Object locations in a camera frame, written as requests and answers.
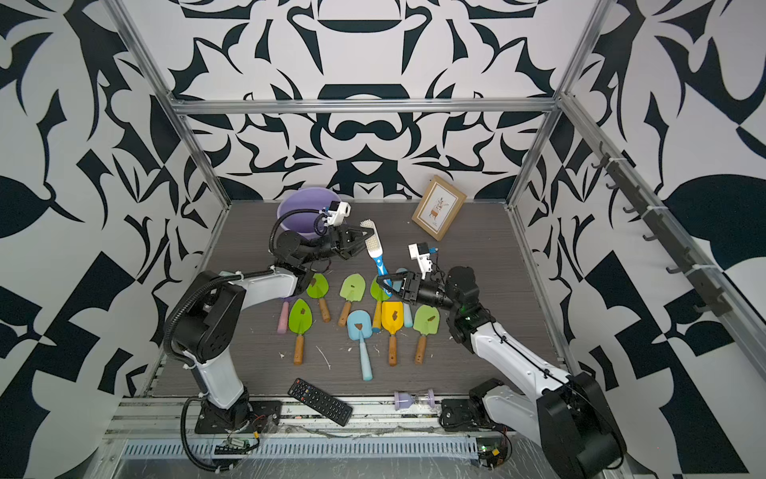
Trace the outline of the white blue cleaning brush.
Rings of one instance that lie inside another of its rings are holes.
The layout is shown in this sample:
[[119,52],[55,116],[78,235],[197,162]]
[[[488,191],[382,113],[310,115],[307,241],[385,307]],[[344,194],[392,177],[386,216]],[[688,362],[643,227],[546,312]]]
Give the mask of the white blue cleaning brush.
[[383,247],[375,223],[372,220],[364,220],[360,223],[360,227],[372,231],[372,233],[365,239],[365,245],[368,251],[368,255],[370,255],[371,259],[373,259],[376,265],[379,277],[385,277],[385,275],[389,275],[384,265]]

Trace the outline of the purple trowel pink handle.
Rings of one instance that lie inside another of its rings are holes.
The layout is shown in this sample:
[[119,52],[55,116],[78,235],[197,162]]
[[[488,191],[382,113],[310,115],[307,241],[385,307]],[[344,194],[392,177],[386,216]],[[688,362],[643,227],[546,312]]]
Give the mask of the purple trowel pink handle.
[[276,332],[279,335],[285,335],[288,329],[288,317],[289,317],[290,303],[288,299],[284,299],[281,304],[280,315],[278,318]]

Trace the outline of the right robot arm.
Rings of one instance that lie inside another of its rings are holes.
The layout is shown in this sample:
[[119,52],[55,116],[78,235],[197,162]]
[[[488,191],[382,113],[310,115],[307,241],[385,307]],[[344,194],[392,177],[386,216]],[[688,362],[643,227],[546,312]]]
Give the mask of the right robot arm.
[[484,417],[540,446],[558,477],[592,478],[622,466],[626,441],[598,381],[554,366],[512,337],[480,302],[470,267],[453,267],[445,279],[383,271],[377,283],[405,303],[447,311],[454,341],[518,387],[485,383],[478,394]]

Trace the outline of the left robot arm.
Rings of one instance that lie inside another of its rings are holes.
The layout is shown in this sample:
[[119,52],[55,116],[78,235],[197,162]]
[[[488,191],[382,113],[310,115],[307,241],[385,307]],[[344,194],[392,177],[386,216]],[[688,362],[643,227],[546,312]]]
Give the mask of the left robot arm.
[[241,430],[255,418],[229,350],[241,312],[301,295],[314,277],[315,263],[351,259],[372,236],[373,229],[348,225],[330,226],[310,240],[293,231],[274,232],[269,238],[273,264],[264,271],[203,271],[195,277],[166,320],[163,349],[193,373],[203,395],[203,417],[215,431]]

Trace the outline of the yellow scoop trowel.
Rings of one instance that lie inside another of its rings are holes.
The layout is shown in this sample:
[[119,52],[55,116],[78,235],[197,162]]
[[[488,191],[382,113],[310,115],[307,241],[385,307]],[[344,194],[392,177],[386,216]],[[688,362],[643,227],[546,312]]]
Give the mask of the yellow scoop trowel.
[[386,301],[382,303],[382,326],[389,333],[388,364],[398,363],[397,333],[404,325],[404,305],[401,301]]

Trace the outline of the light blue pointed trowel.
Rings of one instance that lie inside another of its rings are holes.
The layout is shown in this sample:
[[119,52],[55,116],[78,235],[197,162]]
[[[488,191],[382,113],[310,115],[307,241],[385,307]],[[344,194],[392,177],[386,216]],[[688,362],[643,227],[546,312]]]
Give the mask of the light blue pointed trowel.
[[[400,269],[397,269],[396,271],[397,275],[400,275],[401,273],[407,273],[407,269],[405,267],[401,267]],[[399,277],[396,281],[393,281],[393,289],[395,291],[401,291],[403,285],[403,279],[402,277]],[[411,305],[409,303],[403,303],[403,309],[404,309],[404,326],[407,329],[410,329],[413,327],[413,315],[412,315],[412,309]]]

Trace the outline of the light green small trowel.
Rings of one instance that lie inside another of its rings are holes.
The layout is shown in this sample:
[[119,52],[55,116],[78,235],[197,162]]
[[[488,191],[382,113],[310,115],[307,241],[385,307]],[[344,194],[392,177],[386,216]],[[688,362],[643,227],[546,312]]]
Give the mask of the light green small trowel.
[[436,333],[438,333],[439,325],[439,309],[430,307],[430,305],[421,305],[421,307],[418,307],[413,323],[413,329],[420,333],[415,353],[416,364],[422,364],[424,362],[428,336],[436,335]]

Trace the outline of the light green square trowel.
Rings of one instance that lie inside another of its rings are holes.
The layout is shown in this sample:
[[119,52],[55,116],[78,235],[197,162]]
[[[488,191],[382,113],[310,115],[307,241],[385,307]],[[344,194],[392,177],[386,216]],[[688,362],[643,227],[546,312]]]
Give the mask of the light green square trowel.
[[349,275],[341,285],[340,296],[345,300],[341,315],[339,317],[338,325],[345,327],[347,324],[349,315],[351,313],[351,307],[353,303],[359,303],[363,298],[366,291],[366,281],[360,273],[353,273]]

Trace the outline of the purple plastic bucket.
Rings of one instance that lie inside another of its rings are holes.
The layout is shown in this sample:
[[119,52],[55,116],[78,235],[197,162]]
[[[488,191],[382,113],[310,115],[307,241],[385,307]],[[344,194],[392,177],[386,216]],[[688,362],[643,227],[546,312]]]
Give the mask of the purple plastic bucket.
[[[285,214],[297,210],[323,210],[329,207],[332,202],[339,201],[339,195],[324,188],[311,187],[301,189],[280,203],[277,208],[276,217],[279,219]],[[315,233],[313,227],[316,217],[317,214],[296,214],[284,220],[280,227],[285,231],[299,233],[299,235],[302,235],[307,240],[313,240],[317,238],[317,233]]]

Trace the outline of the light blue scoop trowel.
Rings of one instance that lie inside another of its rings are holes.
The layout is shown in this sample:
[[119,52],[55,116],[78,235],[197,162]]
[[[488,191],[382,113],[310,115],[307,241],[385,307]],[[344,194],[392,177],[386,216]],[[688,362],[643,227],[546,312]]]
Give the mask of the light blue scoop trowel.
[[372,321],[369,313],[353,311],[347,319],[347,331],[349,338],[359,345],[362,379],[371,381],[373,372],[366,345],[367,339],[370,339],[372,335]]

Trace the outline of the green pointed trowel row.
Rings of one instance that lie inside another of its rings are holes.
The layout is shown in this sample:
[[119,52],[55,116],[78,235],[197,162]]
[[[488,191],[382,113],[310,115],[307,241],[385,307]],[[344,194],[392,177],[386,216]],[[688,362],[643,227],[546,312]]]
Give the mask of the green pointed trowel row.
[[296,335],[293,364],[302,365],[305,350],[305,333],[313,324],[313,316],[310,306],[304,299],[297,299],[293,304],[288,316],[288,328]]
[[328,292],[329,283],[326,277],[322,273],[315,273],[307,288],[307,294],[312,299],[317,300],[321,318],[325,323],[331,321],[331,315],[325,298]]

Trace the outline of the green pointed trowel front row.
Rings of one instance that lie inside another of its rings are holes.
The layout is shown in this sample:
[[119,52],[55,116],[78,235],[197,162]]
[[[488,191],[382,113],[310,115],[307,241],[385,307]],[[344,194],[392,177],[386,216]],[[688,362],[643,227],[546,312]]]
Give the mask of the green pointed trowel front row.
[[297,299],[293,304],[288,316],[288,328],[296,335],[293,364],[302,365],[305,350],[305,333],[313,324],[313,316],[310,306],[304,299]]

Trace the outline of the purple sand timer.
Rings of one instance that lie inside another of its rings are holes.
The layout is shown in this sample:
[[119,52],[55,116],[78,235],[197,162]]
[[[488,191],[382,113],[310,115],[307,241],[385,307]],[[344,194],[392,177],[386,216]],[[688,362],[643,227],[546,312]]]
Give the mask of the purple sand timer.
[[425,405],[434,409],[436,397],[432,389],[419,392],[395,391],[393,403],[396,410],[409,409],[413,405]]

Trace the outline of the black remote control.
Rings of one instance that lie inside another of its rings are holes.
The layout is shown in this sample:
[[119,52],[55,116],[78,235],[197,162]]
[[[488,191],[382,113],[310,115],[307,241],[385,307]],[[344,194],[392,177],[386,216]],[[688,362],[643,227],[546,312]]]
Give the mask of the black remote control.
[[350,404],[301,378],[293,381],[287,395],[341,427],[345,427],[353,415]]

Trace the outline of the wall hook rail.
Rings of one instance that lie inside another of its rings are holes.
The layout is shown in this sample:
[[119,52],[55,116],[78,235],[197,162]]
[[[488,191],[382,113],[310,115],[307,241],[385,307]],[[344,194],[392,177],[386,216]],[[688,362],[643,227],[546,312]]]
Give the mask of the wall hook rail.
[[630,204],[624,209],[628,215],[636,215],[650,229],[645,241],[657,241],[673,261],[666,271],[671,275],[683,275],[701,297],[704,306],[701,313],[710,311],[723,317],[733,311],[726,297],[722,276],[710,259],[695,245],[686,230],[672,215],[650,186],[644,181],[626,158],[617,158],[602,152],[600,161],[594,165],[612,179],[608,186],[620,191]]

